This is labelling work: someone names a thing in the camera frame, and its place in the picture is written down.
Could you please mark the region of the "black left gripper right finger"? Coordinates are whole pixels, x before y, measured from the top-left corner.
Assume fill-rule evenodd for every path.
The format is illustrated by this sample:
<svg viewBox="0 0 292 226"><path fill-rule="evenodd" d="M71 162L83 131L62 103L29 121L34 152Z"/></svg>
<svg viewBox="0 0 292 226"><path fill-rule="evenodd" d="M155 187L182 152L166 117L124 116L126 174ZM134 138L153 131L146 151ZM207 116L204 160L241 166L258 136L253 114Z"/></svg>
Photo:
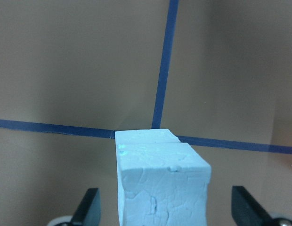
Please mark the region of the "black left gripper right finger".
<svg viewBox="0 0 292 226"><path fill-rule="evenodd" d="M233 186L231 214L237 226L275 226L274 220L243 186Z"/></svg>

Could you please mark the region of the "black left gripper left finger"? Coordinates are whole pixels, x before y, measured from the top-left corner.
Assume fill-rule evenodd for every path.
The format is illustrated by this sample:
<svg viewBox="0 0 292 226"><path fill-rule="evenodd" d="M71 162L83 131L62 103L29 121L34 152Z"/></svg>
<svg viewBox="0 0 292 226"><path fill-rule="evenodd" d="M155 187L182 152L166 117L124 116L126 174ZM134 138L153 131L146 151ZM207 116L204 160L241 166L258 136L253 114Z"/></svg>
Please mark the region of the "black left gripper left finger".
<svg viewBox="0 0 292 226"><path fill-rule="evenodd" d="M89 188L71 218L72 226L98 226L101 219L100 191Z"/></svg>

